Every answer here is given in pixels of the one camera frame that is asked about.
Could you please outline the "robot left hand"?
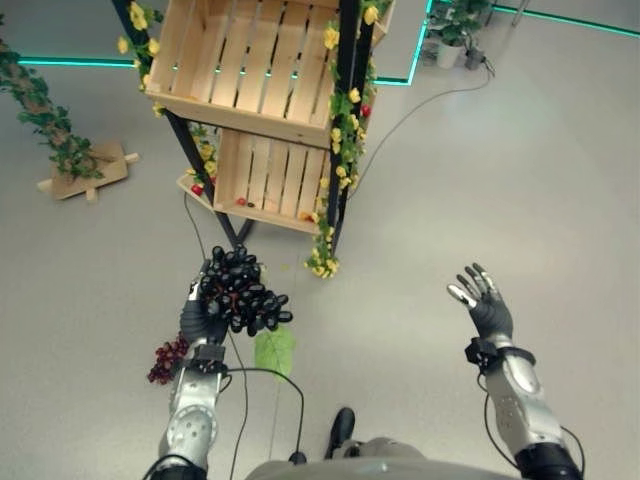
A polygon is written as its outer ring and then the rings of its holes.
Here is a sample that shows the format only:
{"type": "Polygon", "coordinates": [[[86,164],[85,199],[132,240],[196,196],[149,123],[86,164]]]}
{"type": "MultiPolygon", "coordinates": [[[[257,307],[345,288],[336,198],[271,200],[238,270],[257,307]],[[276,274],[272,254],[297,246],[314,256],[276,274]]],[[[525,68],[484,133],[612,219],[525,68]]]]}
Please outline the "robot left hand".
{"type": "Polygon", "coordinates": [[[180,313],[180,331],[189,345],[200,340],[205,340],[208,344],[222,345],[226,337],[226,327],[209,314],[201,289],[210,266],[211,260],[205,259],[189,285],[187,298],[180,313]]]}

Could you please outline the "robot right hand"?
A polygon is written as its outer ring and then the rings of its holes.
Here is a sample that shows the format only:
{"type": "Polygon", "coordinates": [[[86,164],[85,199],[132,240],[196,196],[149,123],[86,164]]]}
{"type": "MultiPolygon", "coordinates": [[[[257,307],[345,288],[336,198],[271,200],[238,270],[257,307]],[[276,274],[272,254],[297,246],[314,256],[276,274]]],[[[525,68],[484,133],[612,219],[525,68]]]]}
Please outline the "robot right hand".
{"type": "Polygon", "coordinates": [[[512,339],[513,319],[491,275],[476,262],[466,266],[464,272],[456,275],[456,283],[447,286],[449,295],[467,309],[481,338],[512,339]]]}

